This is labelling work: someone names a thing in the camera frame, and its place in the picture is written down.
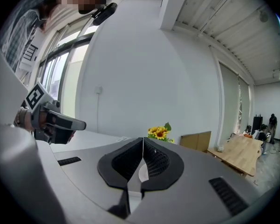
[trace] white curtain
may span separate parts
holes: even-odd
[[[221,134],[220,143],[230,138],[234,132],[236,121],[239,113],[239,84],[238,77],[231,70],[223,65],[220,65],[224,94],[225,94],[225,112],[224,112],[224,124]]]
[[[250,96],[248,84],[245,83],[241,78],[239,78],[240,89],[241,89],[241,100],[242,100],[242,118],[241,118],[241,126],[240,133],[242,133],[248,124],[249,113],[250,113]]]

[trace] orange object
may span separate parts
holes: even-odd
[[[251,139],[253,138],[252,135],[249,135],[249,134],[247,134],[247,133],[246,133],[244,136],[247,137],[247,138],[251,138]]]

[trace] white desk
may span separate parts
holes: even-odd
[[[104,146],[118,142],[120,137],[95,133],[87,130],[77,131],[68,144],[51,144],[53,153],[74,151]]]

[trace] cable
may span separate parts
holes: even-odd
[[[98,133],[98,104],[99,104],[99,94],[97,94],[97,108],[96,108],[96,132]]]

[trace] green leaf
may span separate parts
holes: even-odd
[[[172,128],[171,128],[171,126],[170,126],[169,123],[166,123],[166,124],[164,125],[164,127],[165,127],[168,131],[171,131],[171,130],[172,130]]]

